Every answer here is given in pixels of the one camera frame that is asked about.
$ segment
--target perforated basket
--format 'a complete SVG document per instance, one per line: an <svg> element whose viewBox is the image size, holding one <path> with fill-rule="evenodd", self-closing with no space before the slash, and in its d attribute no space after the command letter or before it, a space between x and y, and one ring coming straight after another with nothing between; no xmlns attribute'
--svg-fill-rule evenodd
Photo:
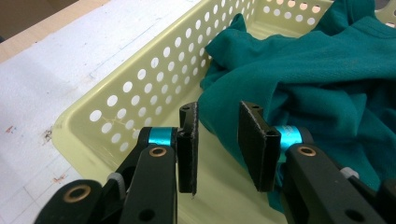
<svg viewBox="0 0 396 224"><path fill-rule="evenodd" d="M85 178L105 183L134 148L142 127L178 125L178 108L201 93L199 82L210 64L204 47L236 13L244 15L247 30L258 38L299 36L331 3L203 0L64 111L54 125L54 145ZM377 17L394 27L395 8L391 1ZM179 196L181 223L285 221L263 212L265 196L255 192L248 174L204 128L199 153L198 194L193 202ZM241 212L246 206L251 209Z"/></svg>

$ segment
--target green garment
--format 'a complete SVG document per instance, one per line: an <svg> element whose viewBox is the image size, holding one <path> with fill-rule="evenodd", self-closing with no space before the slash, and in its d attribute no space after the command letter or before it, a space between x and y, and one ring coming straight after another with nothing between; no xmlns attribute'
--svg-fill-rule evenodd
<svg viewBox="0 0 396 224"><path fill-rule="evenodd" d="M246 167L237 143L239 102L264 108L270 125L306 127L316 144L377 190L396 177L396 30L375 3L337 0L299 38L247 33L242 15L206 47L200 120ZM270 204L282 211L277 191Z"/></svg>

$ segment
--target green cloth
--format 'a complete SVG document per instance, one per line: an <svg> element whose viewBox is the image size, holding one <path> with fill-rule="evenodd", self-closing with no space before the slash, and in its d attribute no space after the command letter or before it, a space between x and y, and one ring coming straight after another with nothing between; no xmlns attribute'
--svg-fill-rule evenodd
<svg viewBox="0 0 396 224"><path fill-rule="evenodd" d="M369 0L337 0L299 38L247 33L242 15L206 47L200 120L246 167L237 143L239 102L264 108L270 125L306 127L316 144L377 190L396 176L396 30ZM270 204L282 211L277 191Z"/></svg>

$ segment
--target perforated basket wall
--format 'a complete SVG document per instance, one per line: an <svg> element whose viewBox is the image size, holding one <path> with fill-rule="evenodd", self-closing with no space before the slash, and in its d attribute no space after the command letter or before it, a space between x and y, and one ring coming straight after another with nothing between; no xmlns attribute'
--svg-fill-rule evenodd
<svg viewBox="0 0 396 224"><path fill-rule="evenodd" d="M394 26L396 1L378 18ZM68 108L53 143L86 178L104 183L133 149L144 126L178 126L178 108L196 101L210 60L204 47L242 13L258 38L311 30L323 0L203 0Z"/></svg>

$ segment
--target white tabletop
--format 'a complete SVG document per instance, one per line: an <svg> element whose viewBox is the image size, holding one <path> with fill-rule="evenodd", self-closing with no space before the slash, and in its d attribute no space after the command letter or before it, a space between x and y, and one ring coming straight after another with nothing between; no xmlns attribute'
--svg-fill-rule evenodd
<svg viewBox="0 0 396 224"><path fill-rule="evenodd" d="M111 0L0 63L0 224L32 223L80 178L50 141L59 115L199 0Z"/></svg>

